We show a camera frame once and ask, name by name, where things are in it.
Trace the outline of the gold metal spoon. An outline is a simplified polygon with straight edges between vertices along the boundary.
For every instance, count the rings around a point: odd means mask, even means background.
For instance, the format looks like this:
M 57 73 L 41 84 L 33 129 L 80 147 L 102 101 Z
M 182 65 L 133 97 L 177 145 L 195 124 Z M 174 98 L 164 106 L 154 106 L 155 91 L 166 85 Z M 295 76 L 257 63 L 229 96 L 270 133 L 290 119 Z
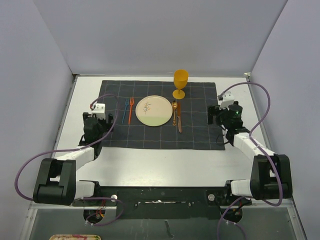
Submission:
M 173 112 L 173 120 L 172 120 L 172 125 L 176 126 L 177 125 L 177 120 L 176 120 L 176 109 L 178 108 L 178 103 L 176 100 L 173 100 L 171 103 L 172 106 L 172 112 Z

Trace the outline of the beige plate with plant motif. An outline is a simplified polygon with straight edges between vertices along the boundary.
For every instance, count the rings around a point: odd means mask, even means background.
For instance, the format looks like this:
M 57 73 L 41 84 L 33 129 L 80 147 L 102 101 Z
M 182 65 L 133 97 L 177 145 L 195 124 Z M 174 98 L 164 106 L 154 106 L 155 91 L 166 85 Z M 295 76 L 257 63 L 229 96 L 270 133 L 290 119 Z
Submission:
M 171 103 L 159 95 L 150 95 L 140 100 L 135 107 L 137 119 L 149 127 L 166 124 L 173 115 Z

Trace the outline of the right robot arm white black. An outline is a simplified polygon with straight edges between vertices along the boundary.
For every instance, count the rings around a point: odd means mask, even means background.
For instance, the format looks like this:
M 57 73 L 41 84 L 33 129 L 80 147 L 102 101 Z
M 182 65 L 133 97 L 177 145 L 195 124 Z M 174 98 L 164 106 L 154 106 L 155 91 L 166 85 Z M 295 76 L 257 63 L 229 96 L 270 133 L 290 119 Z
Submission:
M 250 135 L 242 121 L 243 108 L 237 101 L 226 108 L 220 105 L 207 107 L 207 122 L 216 123 L 226 130 L 225 138 L 238 148 L 252 163 L 248 179 L 231 180 L 230 187 L 222 192 L 223 200 L 235 204 L 241 196 L 256 200 L 290 199 L 293 196 L 290 160 L 277 154 Z

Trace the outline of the blue plastic fork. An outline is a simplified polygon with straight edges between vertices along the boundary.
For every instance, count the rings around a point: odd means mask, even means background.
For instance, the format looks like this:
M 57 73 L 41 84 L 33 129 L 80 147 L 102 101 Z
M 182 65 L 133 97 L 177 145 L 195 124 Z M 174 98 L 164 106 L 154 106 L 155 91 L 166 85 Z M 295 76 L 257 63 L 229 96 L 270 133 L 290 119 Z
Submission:
M 126 117 L 126 112 L 127 112 L 127 108 L 128 108 L 129 105 L 130 105 L 130 99 L 127 98 L 127 99 L 125 100 L 125 103 L 124 103 L 124 111 L 123 111 L 122 120 L 121 120 L 121 124 L 122 124 L 122 125 L 124 124 L 125 117 Z

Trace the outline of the orange plastic cup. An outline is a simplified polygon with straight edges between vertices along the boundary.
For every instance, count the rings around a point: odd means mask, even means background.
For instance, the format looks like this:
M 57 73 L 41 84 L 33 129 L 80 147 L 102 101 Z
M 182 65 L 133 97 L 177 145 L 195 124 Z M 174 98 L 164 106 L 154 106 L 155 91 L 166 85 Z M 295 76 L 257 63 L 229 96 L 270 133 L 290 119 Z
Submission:
M 172 96 L 181 100 L 185 97 L 185 92 L 183 88 L 186 87 L 188 83 L 189 73 L 185 69 L 178 69 L 173 74 L 173 84 L 176 87 L 176 90 L 173 91 Z

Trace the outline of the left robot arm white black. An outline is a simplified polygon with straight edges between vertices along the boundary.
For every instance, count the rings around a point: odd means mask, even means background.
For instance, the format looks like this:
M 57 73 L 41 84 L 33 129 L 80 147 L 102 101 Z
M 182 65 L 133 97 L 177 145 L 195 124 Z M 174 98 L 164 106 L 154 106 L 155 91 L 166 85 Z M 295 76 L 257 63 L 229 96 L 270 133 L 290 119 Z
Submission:
M 114 116 L 98 117 L 97 113 L 84 112 L 83 132 L 76 151 L 69 151 L 58 158 L 45 158 L 40 163 L 33 201 L 37 204 L 71 205 L 83 199 L 95 206 L 100 203 L 102 193 L 98 182 L 77 180 L 77 170 L 98 158 L 102 150 L 102 140 L 113 130 Z

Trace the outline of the dark grey checked cloth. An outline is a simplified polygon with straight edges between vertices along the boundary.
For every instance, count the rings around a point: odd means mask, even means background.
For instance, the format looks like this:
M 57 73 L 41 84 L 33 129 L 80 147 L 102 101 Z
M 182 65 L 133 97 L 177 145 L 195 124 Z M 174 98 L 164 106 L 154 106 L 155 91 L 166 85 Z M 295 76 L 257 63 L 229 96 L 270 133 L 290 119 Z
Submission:
M 130 107 L 127 107 L 124 123 L 125 100 L 133 97 L 134 103 L 147 96 L 162 96 L 173 101 L 173 82 L 142 80 L 103 80 L 99 90 L 99 103 L 105 104 L 106 113 L 114 115 L 119 107 L 113 132 L 103 142 L 104 147 L 154 150 L 214 150 L 225 149 L 223 131 L 216 124 L 208 124 L 207 107 L 218 104 L 214 82 L 190 82 L 184 88 L 181 100 L 182 133 L 168 121 L 162 126 L 146 126 L 136 117 L 132 108 L 131 123 L 128 124 Z

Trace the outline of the orange plastic fork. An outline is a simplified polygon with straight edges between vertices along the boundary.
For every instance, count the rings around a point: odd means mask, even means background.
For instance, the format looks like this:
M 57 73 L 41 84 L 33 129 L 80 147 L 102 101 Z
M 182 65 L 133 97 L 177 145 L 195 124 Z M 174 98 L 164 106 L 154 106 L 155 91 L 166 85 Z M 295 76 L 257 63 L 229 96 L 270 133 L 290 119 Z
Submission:
M 128 117 L 128 124 L 129 125 L 131 124 L 132 110 L 133 110 L 134 103 L 135 103 L 135 100 L 134 100 L 133 97 L 131 97 L 130 100 L 129 100 L 129 106 L 130 106 L 129 117 Z

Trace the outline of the copper metal knife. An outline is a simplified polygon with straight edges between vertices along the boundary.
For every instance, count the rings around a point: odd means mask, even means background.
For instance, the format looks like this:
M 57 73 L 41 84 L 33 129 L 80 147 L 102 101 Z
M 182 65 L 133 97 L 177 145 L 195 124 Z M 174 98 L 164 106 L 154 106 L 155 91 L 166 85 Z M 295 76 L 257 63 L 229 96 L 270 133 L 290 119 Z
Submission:
M 181 120 L 181 103 L 177 103 L 177 119 L 178 119 L 178 131 L 182 133 L 182 120 Z

